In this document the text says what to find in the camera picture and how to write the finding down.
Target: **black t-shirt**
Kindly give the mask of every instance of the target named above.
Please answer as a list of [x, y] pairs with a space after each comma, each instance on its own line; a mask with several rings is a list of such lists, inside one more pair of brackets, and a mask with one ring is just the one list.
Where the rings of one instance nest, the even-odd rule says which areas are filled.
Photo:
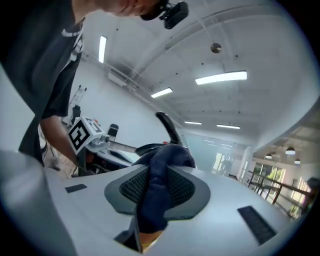
[[[31, 1], [24, 9], [16, 4], [23, 15], [17, 15], [17, 25], [3, 32], [0, 61], [35, 114], [19, 150], [42, 162], [38, 125], [41, 119], [68, 115], [83, 48], [82, 22], [75, 24], [71, 0]], [[12, 118], [19, 118], [19, 113]]]

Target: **air conditioner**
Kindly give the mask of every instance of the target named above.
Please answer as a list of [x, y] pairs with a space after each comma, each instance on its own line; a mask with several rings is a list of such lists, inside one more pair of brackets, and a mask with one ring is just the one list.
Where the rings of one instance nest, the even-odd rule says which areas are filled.
[[108, 79], [114, 83], [116, 83], [117, 85], [123, 87], [123, 86], [127, 86], [128, 84], [126, 83], [126, 77], [124, 77], [123, 75], [115, 72], [114, 70], [110, 70], [108, 73]]

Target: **fluorescent light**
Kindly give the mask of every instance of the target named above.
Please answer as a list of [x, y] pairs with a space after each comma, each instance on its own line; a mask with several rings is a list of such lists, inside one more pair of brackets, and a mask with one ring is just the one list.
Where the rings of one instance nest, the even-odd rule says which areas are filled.
[[156, 97], [160, 97], [162, 95], [169, 94], [169, 93], [172, 93], [172, 92], [173, 92], [173, 90], [171, 90], [171, 88], [167, 88], [167, 89], [159, 91], [159, 92], [157, 92], [155, 94], [152, 94], [151, 97], [152, 98], [156, 98]]
[[197, 85], [204, 85], [215, 82], [233, 81], [233, 80], [247, 80], [246, 71], [236, 71], [223, 74], [216, 74], [208, 77], [196, 79]]
[[239, 130], [240, 127], [239, 126], [233, 126], [233, 125], [223, 125], [223, 124], [217, 124], [217, 127], [222, 127], [222, 128], [230, 128], [230, 129], [237, 129]]
[[99, 62], [101, 63], [104, 63], [104, 60], [105, 60], [106, 43], [107, 43], [107, 39], [104, 36], [100, 36]]
[[189, 124], [189, 125], [202, 125], [202, 123], [200, 122], [189, 122], [189, 121], [185, 121], [185, 124]]

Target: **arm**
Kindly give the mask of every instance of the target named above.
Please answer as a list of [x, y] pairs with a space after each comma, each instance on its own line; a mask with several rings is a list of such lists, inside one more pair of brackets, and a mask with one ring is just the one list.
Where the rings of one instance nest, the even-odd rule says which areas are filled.
[[63, 127], [60, 118], [56, 115], [45, 118], [40, 122], [43, 135], [46, 140], [61, 154], [69, 158], [77, 165], [76, 155], [70, 145], [68, 134]]
[[59, 117], [68, 115], [71, 88], [80, 58], [81, 54], [77, 56], [76, 61], [71, 61], [59, 74], [40, 122], [47, 141], [76, 165], [76, 156], [68, 139], [67, 130], [63, 127]]

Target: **ceiling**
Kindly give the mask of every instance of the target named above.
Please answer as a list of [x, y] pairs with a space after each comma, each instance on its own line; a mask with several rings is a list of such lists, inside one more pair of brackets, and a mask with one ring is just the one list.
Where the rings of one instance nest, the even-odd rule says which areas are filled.
[[[137, 96], [182, 126], [184, 121], [201, 122], [197, 128], [210, 130], [231, 124], [256, 135], [266, 115], [290, 101], [301, 75], [292, 24], [267, 0], [186, 2], [189, 17], [172, 30], [164, 29], [158, 19], [90, 14], [84, 27], [84, 58], [98, 60], [100, 36], [105, 36], [106, 71], [120, 71]], [[210, 51], [213, 42], [222, 45], [221, 53]], [[242, 70], [247, 80], [195, 83]], [[150, 98], [168, 87], [172, 93]]]
[[[288, 147], [294, 147], [296, 155], [286, 155]], [[302, 164], [320, 163], [319, 152], [320, 110], [317, 110], [293, 132], [277, 140], [272, 145], [255, 152], [253, 157], [265, 159], [266, 154], [271, 153], [272, 161], [294, 165], [296, 158], [299, 158]]]

